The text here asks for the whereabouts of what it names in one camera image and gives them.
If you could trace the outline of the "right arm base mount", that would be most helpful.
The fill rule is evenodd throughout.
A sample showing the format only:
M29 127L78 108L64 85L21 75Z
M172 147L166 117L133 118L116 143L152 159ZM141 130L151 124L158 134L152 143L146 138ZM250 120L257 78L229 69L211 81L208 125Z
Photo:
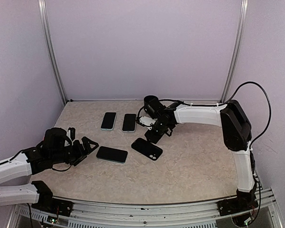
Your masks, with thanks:
M257 200L248 202L246 199L224 199L217 202L220 216L232 215L258 207Z

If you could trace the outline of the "black phone case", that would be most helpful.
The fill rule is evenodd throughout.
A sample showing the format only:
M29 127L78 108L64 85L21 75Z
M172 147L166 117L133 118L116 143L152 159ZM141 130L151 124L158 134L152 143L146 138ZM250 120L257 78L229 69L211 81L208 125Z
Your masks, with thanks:
M143 138L136 139L131 144L131 148L153 161L156 161L163 153L161 148Z

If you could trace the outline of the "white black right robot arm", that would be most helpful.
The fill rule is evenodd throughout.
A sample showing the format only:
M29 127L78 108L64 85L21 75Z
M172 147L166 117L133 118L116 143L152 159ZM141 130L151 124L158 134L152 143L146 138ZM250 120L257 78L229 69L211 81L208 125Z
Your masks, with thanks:
M138 115L136 122L147 128L145 137L151 143L157 143L163 135L171 136L178 124L206 124L222 129L224 144L233 154L237 172L237 197L233 206L243 211L252 203L257 181L255 179L255 160L252 145L267 131L271 122L271 105L268 105L268 121L264 130L255 138L252 137L252 125L240 103L232 96L223 103L189 104L172 100L165 106L162 100L154 95L144 98L140 108L146 116Z

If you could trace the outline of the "black phone green edge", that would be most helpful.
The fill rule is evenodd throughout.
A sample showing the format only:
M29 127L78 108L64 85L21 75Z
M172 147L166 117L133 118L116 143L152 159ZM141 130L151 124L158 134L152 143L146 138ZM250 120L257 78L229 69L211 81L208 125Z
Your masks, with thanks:
M96 157L106 161L125 163L127 155L127 151L101 146Z

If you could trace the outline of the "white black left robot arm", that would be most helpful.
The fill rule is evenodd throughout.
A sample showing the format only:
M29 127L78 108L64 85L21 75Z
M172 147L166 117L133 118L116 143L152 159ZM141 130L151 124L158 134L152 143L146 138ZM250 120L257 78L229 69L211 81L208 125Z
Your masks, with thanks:
M36 175L52 170L56 164L77 166L96 150L98 143L83 137L75 138L75 128L46 130L43 140L35 147L23 149L14 156L0 161L0 207L16 204L31 204L46 211L57 207L57 200L43 181L33 181L19 186L2 184L20 177Z

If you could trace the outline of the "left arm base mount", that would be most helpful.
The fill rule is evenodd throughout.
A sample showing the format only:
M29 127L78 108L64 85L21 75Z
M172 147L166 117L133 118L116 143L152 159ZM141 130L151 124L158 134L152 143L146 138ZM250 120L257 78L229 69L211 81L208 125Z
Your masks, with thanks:
M50 196L40 198L37 203L32 204L32 208L51 214L70 217L73 202L57 199Z

